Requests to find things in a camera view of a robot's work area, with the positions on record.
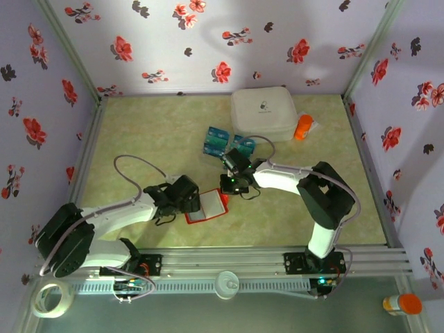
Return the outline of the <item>white square storage case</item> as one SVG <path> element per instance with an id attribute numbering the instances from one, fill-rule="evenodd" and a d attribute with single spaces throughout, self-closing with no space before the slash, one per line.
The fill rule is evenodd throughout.
<path id="1" fill-rule="evenodd" d="M 261 135 L 272 142 L 293 139 L 298 114 L 285 87 L 241 89 L 231 95 L 231 121 L 241 136 Z"/>

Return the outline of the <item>green circuit board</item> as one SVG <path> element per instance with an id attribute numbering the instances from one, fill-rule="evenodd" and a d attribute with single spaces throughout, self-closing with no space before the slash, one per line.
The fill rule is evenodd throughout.
<path id="1" fill-rule="evenodd" d="M 128 280 L 115 280 L 113 284 L 113 291 L 124 292 L 142 292 L 146 286 L 146 281 L 139 278 L 131 278 Z"/>

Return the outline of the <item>orange pill bottle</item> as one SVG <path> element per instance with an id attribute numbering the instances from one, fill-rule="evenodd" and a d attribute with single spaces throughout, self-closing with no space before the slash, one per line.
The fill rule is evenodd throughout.
<path id="1" fill-rule="evenodd" d="M 298 119 L 298 124 L 294 133 L 294 137 L 297 140 L 304 140 L 308 135 L 312 124 L 313 118 L 308 114 L 302 114 Z"/>

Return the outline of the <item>white paper leaflet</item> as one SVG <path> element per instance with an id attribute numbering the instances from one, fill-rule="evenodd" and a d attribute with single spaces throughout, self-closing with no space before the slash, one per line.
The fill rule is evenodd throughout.
<path id="1" fill-rule="evenodd" d="M 318 122 L 310 114 L 300 113 L 296 132 L 298 134 L 308 134 L 318 126 Z"/>

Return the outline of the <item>clear tape roll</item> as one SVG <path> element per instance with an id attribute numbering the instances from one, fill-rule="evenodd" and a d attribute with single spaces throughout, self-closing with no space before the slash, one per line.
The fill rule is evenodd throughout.
<path id="1" fill-rule="evenodd" d="M 59 295 L 59 301 L 53 307 L 46 306 L 50 295 Z M 74 289 L 71 284 L 49 280 L 41 284 L 33 294 L 31 310 L 38 318 L 59 318 L 67 312 L 74 301 Z"/>

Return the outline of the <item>bottle with orange lid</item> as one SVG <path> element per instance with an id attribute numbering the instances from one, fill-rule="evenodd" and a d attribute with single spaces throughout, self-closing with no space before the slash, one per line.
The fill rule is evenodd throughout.
<path id="1" fill-rule="evenodd" d="M 385 297 L 382 307 L 392 316 L 418 315 L 422 312 L 421 300 L 412 293 Z"/>

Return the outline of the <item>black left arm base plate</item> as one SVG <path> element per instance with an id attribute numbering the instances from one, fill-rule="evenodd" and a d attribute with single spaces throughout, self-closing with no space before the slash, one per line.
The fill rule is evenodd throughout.
<path id="1" fill-rule="evenodd" d="M 161 270 L 161 254 L 143 254 L 138 259 L 133 272 L 146 278 L 151 278 L 160 276 Z"/>

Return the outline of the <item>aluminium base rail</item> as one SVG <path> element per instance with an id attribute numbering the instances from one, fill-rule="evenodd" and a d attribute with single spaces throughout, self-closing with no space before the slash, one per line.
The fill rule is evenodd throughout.
<path id="1" fill-rule="evenodd" d="M 222 271 L 232 271 L 240 278 L 306 278 L 397 276 L 412 273 L 407 254 L 402 248 L 387 246 L 351 246 L 337 248 L 343 253 L 346 271 L 343 274 L 287 275 L 284 253 L 304 252 L 301 247 L 208 247 L 208 248 L 152 248 L 138 250 L 143 254 L 161 254 L 162 270 L 159 278 L 210 279 Z M 100 267 L 80 268 L 72 276 L 105 278 L 108 273 Z"/>

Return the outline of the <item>aluminium table side rail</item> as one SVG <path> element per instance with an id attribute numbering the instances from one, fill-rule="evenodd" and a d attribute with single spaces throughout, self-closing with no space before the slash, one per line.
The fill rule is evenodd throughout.
<path id="1" fill-rule="evenodd" d="M 378 174 L 376 172 L 375 164 L 370 154 L 367 141 L 361 138 L 364 130 L 361 127 L 357 112 L 350 111 L 350 106 L 354 103 L 350 98 L 346 98 L 344 94 L 341 95 L 343 106 L 350 122 L 351 131 L 354 135 L 357 149 L 363 164 L 364 172 L 366 174 L 367 183 L 372 194 L 373 203 L 378 214 L 379 224 L 382 227 L 382 231 L 385 237 L 385 245 L 389 248 L 401 248 L 402 244 L 396 234 L 395 226 L 391 221 L 391 216 L 387 210 L 383 200 L 386 198 L 386 194 L 382 189 L 379 181 Z"/>
<path id="2" fill-rule="evenodd" d="M 81 209 L 89 168 L 94 157 L 94 150 L 100 133 L 107 101 L 107 99 L 100 98 L 92 110 L 86 130 L 83 133 L 83 140 L 74 165 L 74 174 L 68 185 L 66 201 L 73 203 L 78 209 Z"/>

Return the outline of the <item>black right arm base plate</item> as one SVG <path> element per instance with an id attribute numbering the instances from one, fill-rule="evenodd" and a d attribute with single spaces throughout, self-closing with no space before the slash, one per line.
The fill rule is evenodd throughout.
<path id="1" fill-rule="evenodd" d="M 343 253 L 332 251 L 320 259 L 308 250 L 284 253 L 284 268 L 287 275 L 328 275 L 343 274 L 346 265 Z"/>

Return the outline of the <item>aluminium frame post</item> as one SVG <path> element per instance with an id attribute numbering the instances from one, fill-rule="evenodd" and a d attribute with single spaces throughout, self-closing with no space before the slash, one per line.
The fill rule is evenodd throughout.
<path id="1" fill-rule="evenodd" d="M 51 27 L 51 30 L 54 32 L 57 37 L 61 47 L 71 60 L 72 65 L 75 67 L 78 75 L 81 77 L 84 85 L 89 91 L 89 94 L 92 96 L 97 105 L 100 105 L 102 102 L 102 98 L 99 96 L 99 93 L 96 91 L 94 87 L 93 81 L 84 66 L 74 44 L 71 41 L 71 38 L 68 36 L 66 29 L 63 27 L 61 21 L 56 15 L 53 6 L 49 3 L 49 0 L 31 0 L 34 5 L 39 9 L 43 18 L 47 21 L 48 25 Z"/>
<path id="2" fill-rule="evenodd" d="M 365 70 L 370 66 L 371 58 L 377 53 L 378 48 L 381 43 L 385 40 L 388 35 L 393 22 L 398 16 L 399 11 L 403 7 L 406 0 L 388 0 L 387 6 L 385 8 L 384 14 L 377 25 L 377 28 L 361 57 L 358 67 L 352 75 L 352 78 L 346 87 L 346 90 L 341 95 L 342 101 L 345 102 L 350 98 L 357 88 L 360 80 L 364 76 Z"/>

